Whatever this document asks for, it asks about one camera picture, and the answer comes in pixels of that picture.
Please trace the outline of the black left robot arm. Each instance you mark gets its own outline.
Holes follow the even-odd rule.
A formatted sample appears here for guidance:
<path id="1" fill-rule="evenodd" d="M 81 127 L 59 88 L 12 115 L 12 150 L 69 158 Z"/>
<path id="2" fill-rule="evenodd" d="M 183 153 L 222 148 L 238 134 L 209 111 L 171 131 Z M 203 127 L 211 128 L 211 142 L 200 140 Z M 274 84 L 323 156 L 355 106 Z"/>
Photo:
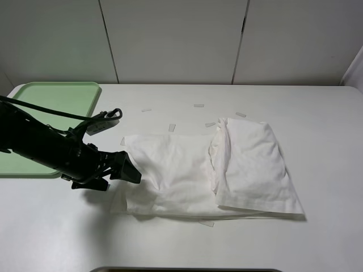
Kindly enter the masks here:
<path id="1" fill-rule="evenodd" d="M 46 125 L 22 109 L 1 103 L 1 152 L 16 153 L 33 162 L 52 168 L 62 179 L 72 182 L 72 189 L 106 191 L 111 180 L 132 184 L 141 182 L 141 173 L 127 152 L 104 152 L 94 144 L 83 143 L 89 126 L 100 121 L 114 121 L 120 109 L 103 111 L 67 131 Z"/>

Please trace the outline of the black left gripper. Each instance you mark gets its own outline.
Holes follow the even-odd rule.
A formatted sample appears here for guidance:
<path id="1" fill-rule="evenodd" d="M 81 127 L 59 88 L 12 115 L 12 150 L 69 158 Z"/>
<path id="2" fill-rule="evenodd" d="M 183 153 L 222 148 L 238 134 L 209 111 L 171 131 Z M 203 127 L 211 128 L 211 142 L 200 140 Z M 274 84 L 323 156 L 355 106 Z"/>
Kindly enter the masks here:
<path id="1" fill-rule="evenodd" d="M 82 144 L 68 152 L 61 167 L 61 178 L 72 181 L 72 189 L 90 189 L 105 192 L 111 180 L 123 180 L 132 184 L 141 182 L 141 173 L 132 164 L 127 152 L 99 151 L 93 144 Z"/>

